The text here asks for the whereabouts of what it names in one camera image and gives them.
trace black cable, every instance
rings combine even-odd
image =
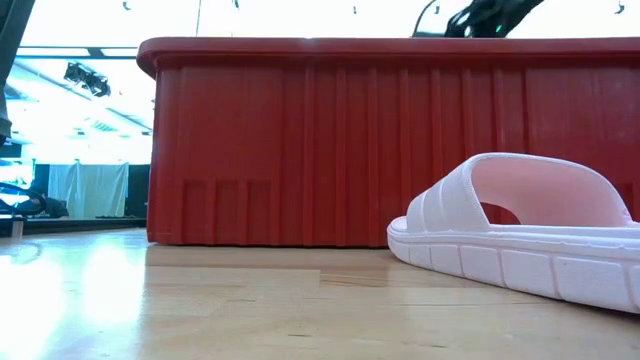
[[[42,197],[42,195],[34,191],[23,189],[19,186],[7,184],[7,183],[0,183],[0,188],[5,188],[5,189],[17,191],[17,192],[26,193],[29,196],[29,198],[37,199],[40,202],[39,206],[33,210],[22,210],[22,209],[18,209],[17,207],[13,207],[9,205],[6,202],[4,202],[4,200],[0,199],[0,209],[8,211],[12,215],[22,215],[22,216],[38,215],[47,208],[47,201],[44,199],[44,197]]]
[[[413,28],[413,34],[411,34],[411,37],[417,37],[417,33],[418,33],[418,26],[420,25],[420,21],[422,21],[422,16],[424,15],[425,12],[427,12],[427,9],[431,7],[431,5],[433,5],[433,3],[435,3],[438,0],[431,0],[430,3],[428,3],[423,9],[422,12],[420,13],[420,16],[418,16],[418,21],[416,21],[416,26]]]

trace ceiling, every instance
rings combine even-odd
[[[439,13],[428,11],[421,30],[442,31],[470,1],[440,0]],[[137,46],[151,37],[408,37],[428,2],[37,0],[8,79],[14,138],[23,143],[146,143],[139,139],[149,137],[153,128],[155,82],[138,69],[134,57]],[[640,35],[633,26],[640,20],[637,1],[622,2],[628,3],[625,11],[615,15],[617,0],[546,0],[510,37]],[[93,97],[64,80],[70,61],[106,76],[111,96]],[[150,152],[150,142],[136,151]]]

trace black object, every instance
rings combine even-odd
[[[504,38],[544,0],[473,0],[451,17],[443,34],[418,31],[422,16],[434,3],[428,3],[418,17],[412,37]]]
[[[22,144],[11,143],[0,147],[0,158],[19,159],[20,156],[22,156]]]
[[[29,196],[29,198],[37,199],[39,201],[40,206],[35,207],[33,209],[18,209],[17,207],[11,206],[0,199],[0,209],[12,215],[22,215],[22,216],[38,215],[47,208],[47,201],[44,199],[42,195],[38,194],[35,191],[23,189],[19,186],[7,184],[7,183],[0,183],[0,189],[3,189],[4,191],[9,190],[17,193],[25,193],[26,195]]]
[[[33,181],[31,181],[32,187],[38,187],[40,189],[49,188],[49,173],[51,171],[51,165],[49,164],[36,164],[33,172]]]
[[[68,63],[64,79],[74,84],[80,84],[83,89],[89,90],[95,97],[111,95],[108,79],[80,63]]]
[[[11,222],[13,219],[0,218],[0,233],[4,227],[10,236]],[[24,224],[23,235],[40,235],[55,233],[71,233],[80,231],[101,231],[116,229],[144,228],[147,219],[86,219],[86,220],[60,220],[60,219],[27,219]]]

